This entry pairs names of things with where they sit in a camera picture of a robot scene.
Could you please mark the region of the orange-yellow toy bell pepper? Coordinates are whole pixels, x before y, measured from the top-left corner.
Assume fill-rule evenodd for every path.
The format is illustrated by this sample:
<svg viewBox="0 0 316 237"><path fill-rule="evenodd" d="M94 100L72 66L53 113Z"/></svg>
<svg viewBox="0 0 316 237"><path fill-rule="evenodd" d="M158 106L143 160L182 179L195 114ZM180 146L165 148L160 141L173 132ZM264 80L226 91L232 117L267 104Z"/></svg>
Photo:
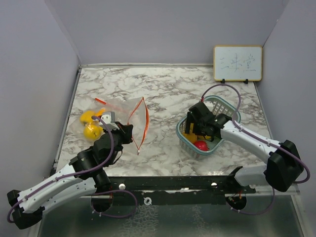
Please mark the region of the orange-yellow toy bell pepper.
<svg viewBox="0 0 316 237"><path fill-rule="evenodd" d="M194 144L198 140L198 138L195 134L183 133L183 136L192 144Z"/></svg>

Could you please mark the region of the clear orange-zip bag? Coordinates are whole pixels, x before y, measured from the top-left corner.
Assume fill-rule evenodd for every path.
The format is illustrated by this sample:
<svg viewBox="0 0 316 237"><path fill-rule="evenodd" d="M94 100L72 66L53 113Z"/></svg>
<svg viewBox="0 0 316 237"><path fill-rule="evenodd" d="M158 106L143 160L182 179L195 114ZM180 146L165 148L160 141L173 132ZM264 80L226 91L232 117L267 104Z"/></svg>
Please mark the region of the clear orange-zip bag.
<svg viewBox="0 0 316 237"><path fill-rule="evenodd" d="M133 125L132 140L136 147L136 154L140 155L141 146L146 139L149 129L149 110L144 97L132 99L130 102L134 102L135 106L131 110L127 122Z"/></svg>
<svg viewBox="0 0 316 237"><path fill-rule="evenodd" d="M112 111L115 113L115 121L120 122L123 125L128 124L127 120L129 117L129 114L131 110L134 108L135 103L130 102L130 100L120 100L120 99L101 99L101 98L95 98L93 102L88 106L87 109L83 110L79 113L79 115L76 117L74 122L70 125L70 131L75 137L83 139L87 141L88 143L92 144L94 141L87 140L83 135L83 129L85 126L88 125L81 124L79 118L80 116L88 110L94 111L95 113L98 112L100 109L105 108L106 112ZM101 120L100 117L93 116L93 122L91 124L98 125L105 129L104 122Z"/></svg>

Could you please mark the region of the yellow toy lemon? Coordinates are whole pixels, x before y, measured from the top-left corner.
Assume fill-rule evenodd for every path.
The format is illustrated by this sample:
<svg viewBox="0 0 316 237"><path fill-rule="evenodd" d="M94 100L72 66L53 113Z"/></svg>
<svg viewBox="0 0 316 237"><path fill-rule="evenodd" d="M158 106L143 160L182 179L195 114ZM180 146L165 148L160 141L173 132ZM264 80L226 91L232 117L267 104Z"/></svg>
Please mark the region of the yellow toy lemon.
<svg viewBox="0 0 316 237"><path fill-rule="evenodd" d="M98 112L95 113L95 116L100 117L105 111L106 111L106 109L102 108Z"/></svg>

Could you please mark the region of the yellow toy bell pepper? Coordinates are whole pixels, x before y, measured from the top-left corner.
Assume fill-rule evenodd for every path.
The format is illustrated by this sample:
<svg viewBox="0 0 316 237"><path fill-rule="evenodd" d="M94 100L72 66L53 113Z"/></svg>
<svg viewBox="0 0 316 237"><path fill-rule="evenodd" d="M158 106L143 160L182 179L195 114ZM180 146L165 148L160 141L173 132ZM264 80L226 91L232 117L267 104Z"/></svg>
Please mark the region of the yellow toy bell pepper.
<svg viewBox="0 0 316 237"><path fill-rule="evenodd" d="M88 111L85 111L79 118L81 124L85 125L87 123L91 123L93 122L93 116L95 116L95 112L94 111L91 111L91 110L88 110Z"/></svg>

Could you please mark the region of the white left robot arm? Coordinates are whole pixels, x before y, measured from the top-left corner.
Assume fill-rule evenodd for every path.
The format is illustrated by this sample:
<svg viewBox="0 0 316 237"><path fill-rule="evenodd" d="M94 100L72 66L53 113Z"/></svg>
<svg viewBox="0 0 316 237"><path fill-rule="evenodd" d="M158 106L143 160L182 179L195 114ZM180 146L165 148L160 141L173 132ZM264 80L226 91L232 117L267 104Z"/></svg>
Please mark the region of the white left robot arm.
<svg viewBox="0 0 316 237"><path fill-rule="evenodd" d="M117 162L117 154L132 142L133 125L115 123L118 128L106 130L89 148L79 152L60 171L24 191L7 193L11 206L7 221L19 229L38 223L42 217L72 199L85 195L113 193L104 167Z"/></svg>

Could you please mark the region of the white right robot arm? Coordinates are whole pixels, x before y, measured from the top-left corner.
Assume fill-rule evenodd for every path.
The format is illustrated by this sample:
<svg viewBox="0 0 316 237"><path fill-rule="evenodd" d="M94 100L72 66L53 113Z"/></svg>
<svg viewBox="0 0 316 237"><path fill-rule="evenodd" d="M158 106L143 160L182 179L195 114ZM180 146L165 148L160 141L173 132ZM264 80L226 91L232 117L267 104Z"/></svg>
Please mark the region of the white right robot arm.
<svg viewBox="0 0 316 237"><path fill-rule="evenodd" d="M230 141L259 158L264 165L236 168L227 180L227 188L238 193L245 186L270 185L286 192L303 172L298 151L289 140L281 143L243 128L226 114L213 114L203 103L191 106L187 113L186 131Z"/></svg>

